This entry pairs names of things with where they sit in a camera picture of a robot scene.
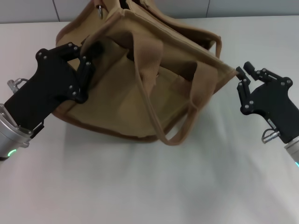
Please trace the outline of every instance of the white surface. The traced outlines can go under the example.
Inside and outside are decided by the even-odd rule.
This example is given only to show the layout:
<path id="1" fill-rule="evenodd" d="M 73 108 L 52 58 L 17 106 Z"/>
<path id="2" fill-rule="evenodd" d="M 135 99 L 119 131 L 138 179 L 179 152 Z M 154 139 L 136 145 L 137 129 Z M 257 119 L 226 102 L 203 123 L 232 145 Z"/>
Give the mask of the white surface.
<path id="1" fill-rule="evenodd" d="M 52 0 L 1 0 L 0 23 L 58 21 Z"/>
<path id="2" fill-rule="evenodd" d="M 222 36 L 222 59 L 289 76 L 299 106 L 299 17 L 189 19 Z M 0 25 L 0 102 L 29 78 L 35 53 L 66 23 Z M 2 224 L 297 224 L 299 168 L 268 127 L 240 112 L 237 78 L 215 94 L 187 141 L 135 144 L 66 124 L 46 128 L 0 166 Z M 259 83 L 252 82 L 251 89 Z"/>
<path id="3" fill-rule="evenodd" d="M 210 0 L 208 17 L 298 15 L 298 0 Z"/>

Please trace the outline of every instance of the canvas bag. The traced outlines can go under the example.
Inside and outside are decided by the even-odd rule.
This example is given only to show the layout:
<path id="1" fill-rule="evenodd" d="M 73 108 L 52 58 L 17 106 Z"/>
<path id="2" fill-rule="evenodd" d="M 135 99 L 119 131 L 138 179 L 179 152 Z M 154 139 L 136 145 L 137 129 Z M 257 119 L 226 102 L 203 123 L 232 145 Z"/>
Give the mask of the canvas bag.
<path id="1" fill-rule="evenodd" d="M 98 8 L 102 8 L 102 18 Z M 66 101 L 53 114 L 73 125 L 167 145 L 183 142 L 200 110 L 237 72 L 219 60 L 219 36 L 163 15 L 153 0 L 95 0 L 57 35 L 81 55 L 100 42 L 84 104 Z M 216 43 L 215 55 L 208 50 Z M 77 69 L 78 60 L 69 64 Z M 174 137 L 165 135 L 185 116 Z"/>

